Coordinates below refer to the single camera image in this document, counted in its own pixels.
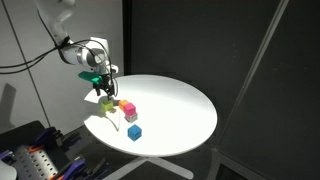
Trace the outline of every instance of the dark wall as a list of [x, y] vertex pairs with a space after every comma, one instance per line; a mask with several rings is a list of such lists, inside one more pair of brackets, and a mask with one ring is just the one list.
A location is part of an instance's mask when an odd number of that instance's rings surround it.
[[216, 142], [279, 0], [132, 1], [131, 73], [189, 83], [214, 103]]
[[219, 151], [270, 179], [319, 179], [320, 2], [291, 0]]

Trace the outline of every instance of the green cube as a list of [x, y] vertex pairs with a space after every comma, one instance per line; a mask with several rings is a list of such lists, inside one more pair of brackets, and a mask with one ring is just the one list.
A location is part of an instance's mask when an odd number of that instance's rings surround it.
[[113, 109], [113, 103], [112, 101], [102, 101], [101, 107], [102, 107], [102, 110], [105, 112], [111, 111]]

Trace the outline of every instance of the black cable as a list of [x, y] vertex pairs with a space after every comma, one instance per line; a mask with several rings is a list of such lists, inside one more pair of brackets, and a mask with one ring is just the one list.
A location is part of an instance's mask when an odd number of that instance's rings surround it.
[[33, 67], [34, 65], [38, 64], [44, 57], [46, 57], [46, 55], [42, 56], [40, 59], [38, 59], [34, 64], [24, 68], [24, 69], [21, 69], [21, 70], [18, 70], [18, 71], [12, 71], [12, 72], [0, 72], [0, 74], [16, 74], [16, 73], [19, 73], [19, 72], [22, 72], [22, 71], [25, 71], [25, 70], [28, 70], [30, 69], [31, 67]]
[[98, 56], [96, 52], [94, 52], [92, 49], [88, 48], [86, 45], [83, 45], [83, 44], [80, 44], [80, 43], [73, 43], [71, 45], [79, 45], [80, 47], [86, 48], [93, 57], [97, 56], [102, 61], [101, 57]]
[[[7, 9], [7, 7], [6, 7], [6, 4], [5, 4], [4, 0], [1, 0], [1, 2], [2, 2], [2, 5], [3, 5], [3, 7], [4, 7], [6, 16], [7, 16], [7, 18], [8, 18], [10, 27], [11, 27], [11, 29], [12, 29], [14, 38], [15, 38], [15, 40], [16, 40], [16, 42], [17, 42], [17, 45], [18, 45], [19, 51], [20, 51], [20, 53], [21, 53], [22, 59], [23, 59], [24, 62], [26, 62], [26, 61], [27, 61], [27, 60], [26, 60], [26, 57], [25, 57], [25, 55], [24, 55], [24, 53], [23, 53], [23, 51], [22, 51], [22, 47], [21, 47], [20, 41], [19, 41], [19, 39], [18, 39], [16, 30], [15, 30], [15, 28], [14, 28], [14, 26], [13, 26], [12, 21], [11, 21], [11, 18], [10, 18], [9, 12], [8, 12], [8, 9]], [[45, 118], [46, 118], [46, 120], [47, 120], [47, 123], [48, 123], [48, 125], [51, 127], [51, 124], [50, 124], [48, 115], [47, 115], [47, 113], [46, 113], [46, 110], [44, 109], [44, 105], [43, 105], [43, 103], [42, 103], [42, 99], [41, 99], [41, 97], [40, 97], [40, 94], [39, 94], [39, 91], [38, 91], [38, 89], [37, 89], [36, 83], [35, 83], [35, 81], [34, 81], [34, 79], [33, 79], [33, 76], [32, 76], [32, 74], [31, 74], [31, 71], [30, 71], [29, 69], [28, 69], [28, 74], [29, 74], [29, 76], [30, 76], [32, 85], [33, 85], [34, 90], [35, 90], [35, 93], [36, 93], [36, 95], [37, 95], [37, 97], [38, 97], [40, 106], [41, 106], [41, 108], [42, 108], [42, 110], [43, 110], [43, 113], [44, 113], [44, 116], [45, 116]]]
[[53, 41], [54, 45], [57, 47], [58, 45], [57, 45], [56, 41], [53, 39], [53, 36], [52, 36], [52, 34], [50, 33], [48, 27], [47, 27], [46, 24], [44, 23], [41, 15], [40, 15], [39, 10], [37, 10], [37, 12], [38, 12], [38, 16], [39, 16], [39, 18], [40, 18], [40, 21], [41, 21], [42, 25], [43, 25], [44, 28], [46, 29], [46, 31], [47, 31], [47, 33], [49, 34], [49, 36], [50, 36], [51, 40]]
[[99, 41], [96, 41], [96, 40], [93, 40], [93, 39], [84, 39], [84, 40], [76, 41], [76, 42], [74, 42], [74, 44], [79, 44], [79, 43], [82, 43], [82, 42], [90, 42], [90, 41], [98, 43], [103, 48], [103, 50], [106, 52], [106, 54], [108, 56], [109, 66], [110, 66], [110, 78], [112, 79], [112, 71], [111, 71], [112, 62], [111, 62], [110, 55], [109, 55], [108, 51], [106, 50], [106, 48]]
[[46, 56], [47, 54], [51, 53], [52, 51], [56, 50], [57, 48], [52, 48], [51, 50], [39, 55], [38, 57], [30, 60], [30, 61], [27, 61], [27, 62], [24, 62], [24, 63], [21, 63], [21, 64], [15, 64], [15, 65], [10, 65], [10, 66], [0, 66], [0, 69], [7, 69], [7, 68], [15, 68], [15, 67], [19, 67], [19, 66], [25, 66], [27, 64], [30, 64], [36, 60], [38, 60], [39, 58], [43, 57], [43, 56]]

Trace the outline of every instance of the blue cube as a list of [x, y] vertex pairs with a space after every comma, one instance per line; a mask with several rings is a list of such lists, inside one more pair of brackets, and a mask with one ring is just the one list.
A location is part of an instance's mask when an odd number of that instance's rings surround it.
[[133, 125], [128, 129], [128, 136], [133, 141], [136, 141], [139, 137], [141, 137], [141, 128], [137, 125]]

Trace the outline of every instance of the pink cube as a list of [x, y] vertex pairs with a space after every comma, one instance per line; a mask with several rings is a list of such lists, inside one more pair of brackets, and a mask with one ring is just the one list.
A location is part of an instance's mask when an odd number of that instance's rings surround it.
[[124, 105], [123, 109], [126, 116], [133, 116], [136, 114], [136, 106], [133, 105], [132, 103], [128, 103]]

